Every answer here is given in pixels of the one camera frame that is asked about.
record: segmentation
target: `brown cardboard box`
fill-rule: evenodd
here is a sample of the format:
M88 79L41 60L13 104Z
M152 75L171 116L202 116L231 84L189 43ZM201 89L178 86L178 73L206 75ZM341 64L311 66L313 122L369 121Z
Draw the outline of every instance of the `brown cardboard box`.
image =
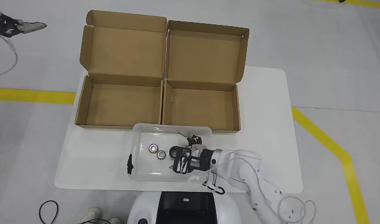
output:
M161 123L164 17L90 11L80 62L88 71L75 124L131 128Z
M163 124L240 130L236 83L244 73L249 29L169 21Z

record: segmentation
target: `white shoe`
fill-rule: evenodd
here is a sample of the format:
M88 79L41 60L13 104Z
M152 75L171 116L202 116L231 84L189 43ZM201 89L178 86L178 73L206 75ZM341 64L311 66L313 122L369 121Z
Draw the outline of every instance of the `white shoe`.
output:
M121 224L121 220L114 217L109 221L111 224Z
M93 220L96 218L100 218L100 210L96 207L93 207L88 211L86 215L81 219L80 223L88 222L89 220Z

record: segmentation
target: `washer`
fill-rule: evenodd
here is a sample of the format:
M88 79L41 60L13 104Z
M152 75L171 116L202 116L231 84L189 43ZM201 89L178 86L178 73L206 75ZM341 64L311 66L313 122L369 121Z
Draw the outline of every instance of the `washer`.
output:
M159 147L156 144L150 144L148 150L150 153L155 154L159 150Z
M157 152L157 159L158 160L163 160L166 158L166 152L164 152L163 150L159 150Z

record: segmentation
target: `clear plastic container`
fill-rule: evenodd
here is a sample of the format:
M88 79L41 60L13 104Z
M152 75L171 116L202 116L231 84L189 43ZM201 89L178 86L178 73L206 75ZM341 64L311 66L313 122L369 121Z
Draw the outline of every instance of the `clear plastic container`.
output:
M197 135L202 138L204 145L211 142L211 130L208 127L187 127L156 124L136 124L133 127L133 146L131 149L132 164L131 178L137 181L179 181L186 182L190 177L205 177L205 172L193 171L186 175L175 173L170 167L174 160L169 156L173 146L187 146L187 139L181 135ZM151 144L163 150L166 157L157 158L157 153L151 153L148 148Z

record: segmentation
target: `table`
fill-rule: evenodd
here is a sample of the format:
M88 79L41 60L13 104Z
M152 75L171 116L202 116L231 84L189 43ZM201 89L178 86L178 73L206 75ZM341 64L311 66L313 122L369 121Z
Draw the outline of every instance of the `table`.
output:
M131 130L84 129L74 124L80 96L78 86L55 186L67 189L206 191L187 182L138 182L129 179L126 163L131 150ZM245 67L238 84L242 130L213 134L209 149L248 149L261 154L264 178L285 193L303 189L296 136L285 72L280 69ZM227 192L241 190L222 179Z

